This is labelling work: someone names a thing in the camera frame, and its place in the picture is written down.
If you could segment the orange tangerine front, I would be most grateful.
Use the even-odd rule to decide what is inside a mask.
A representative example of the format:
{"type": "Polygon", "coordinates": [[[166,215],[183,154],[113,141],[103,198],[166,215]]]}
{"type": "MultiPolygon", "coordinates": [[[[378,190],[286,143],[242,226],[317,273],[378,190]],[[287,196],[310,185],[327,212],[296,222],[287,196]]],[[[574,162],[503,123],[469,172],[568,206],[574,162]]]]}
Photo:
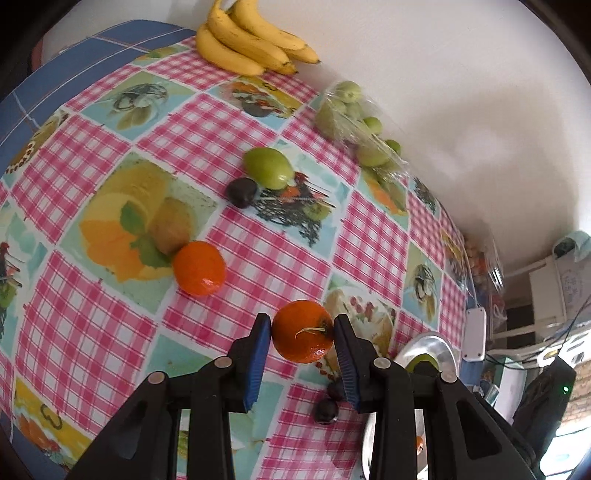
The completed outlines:
{"type": "Polygon", "coordinates": [[[416,454],[420,455],[425,448],[424,438],[422,436],[416,437],[416,454]]]}

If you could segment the dark plum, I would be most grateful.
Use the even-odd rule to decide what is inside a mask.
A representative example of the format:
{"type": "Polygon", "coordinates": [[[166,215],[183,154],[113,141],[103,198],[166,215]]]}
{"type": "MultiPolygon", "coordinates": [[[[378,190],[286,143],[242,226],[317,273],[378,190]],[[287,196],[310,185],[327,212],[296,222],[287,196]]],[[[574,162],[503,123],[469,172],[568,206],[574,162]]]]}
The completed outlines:
{"type": "Polygon", "coordinates": [[[346,401],[346,393],[344,383],[342,383],[342,378],[332,380],[332,382],[329,383],[327,387],[327,393],[329,395],[329,398],[331,398],[335,402],[346,401]]]}
{"type": "Polygon", "coordinates": [[[225,195],[236,208],[245,209],[252,205],[257,191],[259,191],[259,187],[256,181],[247,177],[240,177],[228,183],[225,188],[225,195]]]}
{"type": "Polygon", "coordinates": [[[339,404],[332,398],[324,398],[315,405],[314,420],[321,425],[331,425],[339,418],[339,404]]]}

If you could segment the clear tray of green fruit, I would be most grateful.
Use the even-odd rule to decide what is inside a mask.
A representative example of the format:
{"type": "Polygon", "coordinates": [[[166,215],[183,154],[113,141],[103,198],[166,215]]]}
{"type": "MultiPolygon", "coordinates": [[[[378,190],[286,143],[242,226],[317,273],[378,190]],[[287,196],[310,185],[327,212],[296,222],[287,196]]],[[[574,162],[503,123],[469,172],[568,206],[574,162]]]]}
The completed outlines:
{"type": "Polygon", "coordinates": [[[352,80],[332,82],[322,92],[315,128],[325,139],[353,156],[356,164],[385,181],[409,175],[402,146],[387,138],[383,111],[352,80]]]}

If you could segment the large steel plate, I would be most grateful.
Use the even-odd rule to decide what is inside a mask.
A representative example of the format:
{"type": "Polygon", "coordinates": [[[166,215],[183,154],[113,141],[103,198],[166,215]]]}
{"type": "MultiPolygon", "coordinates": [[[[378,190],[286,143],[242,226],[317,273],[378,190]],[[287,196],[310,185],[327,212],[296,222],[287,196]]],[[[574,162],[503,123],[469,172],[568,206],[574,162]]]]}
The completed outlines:
{"type": "MultiPolygon", "coordinates": [[[[413,360],[420,356],[428,355],[439,371],[452,371],[458,373],[458,365],[454,350],[448,341],[438,333],[423,333],[411,340],[394,358],[394,361],[402,367],[408,367],[413,360]]],[[[374,436],[377,414],[371,413],[368,417],[361,449],[361,468],[363,478],[370,478],[370,461],[374,449],[374,436]]]]}

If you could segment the banana bunch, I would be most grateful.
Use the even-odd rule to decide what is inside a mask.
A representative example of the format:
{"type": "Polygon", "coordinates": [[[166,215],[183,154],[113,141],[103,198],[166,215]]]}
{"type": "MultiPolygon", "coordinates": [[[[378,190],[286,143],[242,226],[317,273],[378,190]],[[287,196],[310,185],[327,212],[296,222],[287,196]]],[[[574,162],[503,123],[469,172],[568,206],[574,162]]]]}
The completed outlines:
{"type": "Polygon", "coordinates": [[[291,76],[298,62],[321,62],[307,42],[263,18],[256,1],[235,1],[228,9],[213,2],[197,29],[195,46],[204,60],[242,76],[266,71],[291,76]]]}

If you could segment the small green apple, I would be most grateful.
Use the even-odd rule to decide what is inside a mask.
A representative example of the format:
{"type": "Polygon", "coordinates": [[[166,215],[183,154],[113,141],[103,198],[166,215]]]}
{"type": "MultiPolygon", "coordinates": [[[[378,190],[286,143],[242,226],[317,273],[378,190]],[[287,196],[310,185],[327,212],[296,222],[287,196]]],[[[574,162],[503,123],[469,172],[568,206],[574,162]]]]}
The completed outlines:
{"type": "Polygon", "coordinates": [[[294,180],[290,160],[279,150],[256,147],[242,155],[243,168],[250,178],[270,190],[281,190],[294,180]]]}

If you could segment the clear tray of longans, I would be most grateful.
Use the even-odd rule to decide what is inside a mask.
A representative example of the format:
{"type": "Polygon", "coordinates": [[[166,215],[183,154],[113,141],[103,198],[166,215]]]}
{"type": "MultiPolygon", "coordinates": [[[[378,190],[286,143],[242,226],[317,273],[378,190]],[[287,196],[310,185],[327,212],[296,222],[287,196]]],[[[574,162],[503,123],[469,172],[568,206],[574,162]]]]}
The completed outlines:
{"type": "Polygon", "coordinates": [[[504,269],[496,242],[491,234],[465,234],[468,266],[477,293],[502,295],[504,269]]]}

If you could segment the white shelf unit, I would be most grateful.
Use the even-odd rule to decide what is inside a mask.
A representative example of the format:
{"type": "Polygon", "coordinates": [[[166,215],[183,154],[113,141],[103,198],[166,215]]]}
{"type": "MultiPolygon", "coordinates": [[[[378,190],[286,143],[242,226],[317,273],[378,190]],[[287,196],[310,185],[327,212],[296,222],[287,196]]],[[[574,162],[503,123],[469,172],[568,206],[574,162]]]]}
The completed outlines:
{"type": "Polygon", "coordinates": [[[590,357],[590,259],[577,261],[574,253],[547,257],[522,270],[529,275],[533,323],[495,333],[494,342],[525,334],[535,342],[520,348],[494,348],[493,356],[545,367],[560,357],[569,365],[590,357]]]}

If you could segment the large green mango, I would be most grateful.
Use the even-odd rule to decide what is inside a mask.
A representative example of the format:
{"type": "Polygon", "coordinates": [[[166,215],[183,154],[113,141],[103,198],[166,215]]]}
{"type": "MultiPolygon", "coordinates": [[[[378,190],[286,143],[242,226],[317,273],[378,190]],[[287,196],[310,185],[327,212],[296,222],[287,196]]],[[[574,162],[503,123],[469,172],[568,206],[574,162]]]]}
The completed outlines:
{"type": "Polygon", "coordinates": [[[406,370],[410,373],[414,373],[416,368],[423,363],[429,364],[436,371],[440,370],[437,360],[434,357],[432,357],[431,355],[426,354],[426,353],[423,353],[423,354],[420,354],[420,355],[414,357],[409,362],[409,364],[406,366],[406,370]]]}

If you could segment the orange tangerine with stem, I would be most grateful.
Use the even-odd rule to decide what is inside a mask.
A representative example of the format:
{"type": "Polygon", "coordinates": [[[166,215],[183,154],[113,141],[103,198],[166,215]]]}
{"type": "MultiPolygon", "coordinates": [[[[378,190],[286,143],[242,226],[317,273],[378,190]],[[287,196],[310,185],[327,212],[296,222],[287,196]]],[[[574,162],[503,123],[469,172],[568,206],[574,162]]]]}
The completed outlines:
{"type": "Polygon", "coordinates": [[[334,344],[334,322],[325,308],[311,300],[284,305],[273,316],[271,338],[277,353],[294,363],[320,360],[334,344]]]}

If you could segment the checkered fruit tablecloth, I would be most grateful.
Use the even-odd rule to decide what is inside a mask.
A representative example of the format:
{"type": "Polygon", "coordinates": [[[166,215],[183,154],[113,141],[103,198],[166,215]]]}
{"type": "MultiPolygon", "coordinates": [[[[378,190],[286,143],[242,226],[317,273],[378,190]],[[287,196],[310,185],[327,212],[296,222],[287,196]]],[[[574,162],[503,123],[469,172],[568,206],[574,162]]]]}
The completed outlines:
{"type": "Polygon", "coordinates": [[[311,317],[346,313],[383,356],[434,331],[460,350],[462,237],[426,186],[363,169],[315,130],[295,77],[238,76],[195,34],[132,21],[1,103],[1,426],[61,479],[142,380],[286,322],[259,398],[230,418],[239,479],[356,479],[363,418],[312,419],[338,374],[311,317]]]}

